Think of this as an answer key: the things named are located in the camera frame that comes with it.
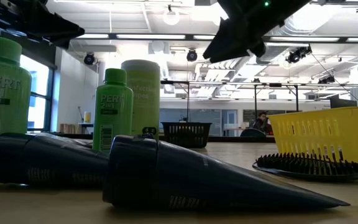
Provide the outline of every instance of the yellow plastic basket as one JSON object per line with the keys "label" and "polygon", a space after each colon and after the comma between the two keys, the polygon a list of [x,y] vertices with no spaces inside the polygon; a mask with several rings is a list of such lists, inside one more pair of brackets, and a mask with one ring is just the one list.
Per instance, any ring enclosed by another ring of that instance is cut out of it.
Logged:
{"label": "yellow plastic basket", "polygon": [[269,116],[280,152],[358,162],[358,107]]}

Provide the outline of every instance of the window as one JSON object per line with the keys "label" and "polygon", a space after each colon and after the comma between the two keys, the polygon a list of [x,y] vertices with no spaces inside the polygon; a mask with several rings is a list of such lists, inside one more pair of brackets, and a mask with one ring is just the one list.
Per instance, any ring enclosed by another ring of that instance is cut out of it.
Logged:
{"label": "window", "polygon": [[24,55],[20,59],[20,64],[32,77],[27,130],[49,131],[53,69]]}

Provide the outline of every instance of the brush bristles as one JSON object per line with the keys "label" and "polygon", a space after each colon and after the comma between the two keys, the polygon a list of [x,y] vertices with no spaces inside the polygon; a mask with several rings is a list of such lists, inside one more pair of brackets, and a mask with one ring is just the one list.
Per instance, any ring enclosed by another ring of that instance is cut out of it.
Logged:
{"label": "brush bristles", "polygon": [[316,154],[311,156],[305,153],[269,154],[256,160],[258,167],[279,169],[288,172],[311,175],[349,175],[358,173],[358,164],[355,162],[331,162],[327,157],[319,159]]}

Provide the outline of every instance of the black hair brush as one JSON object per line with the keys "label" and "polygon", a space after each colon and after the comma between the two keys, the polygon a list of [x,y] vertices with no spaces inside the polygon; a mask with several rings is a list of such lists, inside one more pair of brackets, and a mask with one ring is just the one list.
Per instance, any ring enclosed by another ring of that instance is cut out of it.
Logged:
{"label": "black hair brush", "polygon": [[256,160],[253,168],[271,174],[320,182],[349,182],[358,179],[358,163],[331,161],[329,157],[302,153],[269,154]]}

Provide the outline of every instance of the security camera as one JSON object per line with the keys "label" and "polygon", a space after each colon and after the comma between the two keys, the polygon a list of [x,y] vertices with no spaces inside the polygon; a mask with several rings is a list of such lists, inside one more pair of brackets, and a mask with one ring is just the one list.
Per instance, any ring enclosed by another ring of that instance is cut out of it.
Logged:
{"label": "security camera", "polygon": [[187,53],[187,61],[188,62],[195,62],[197,60],[197,53],[196,50],[190,49]]}
{"label": "security camera", "polygon": [[86,56],[84,58],[84,63],[85,63],[85,65],[94,65],[94,64],[96,64],[96,59],[94,57],[93,52],[86,53]]}

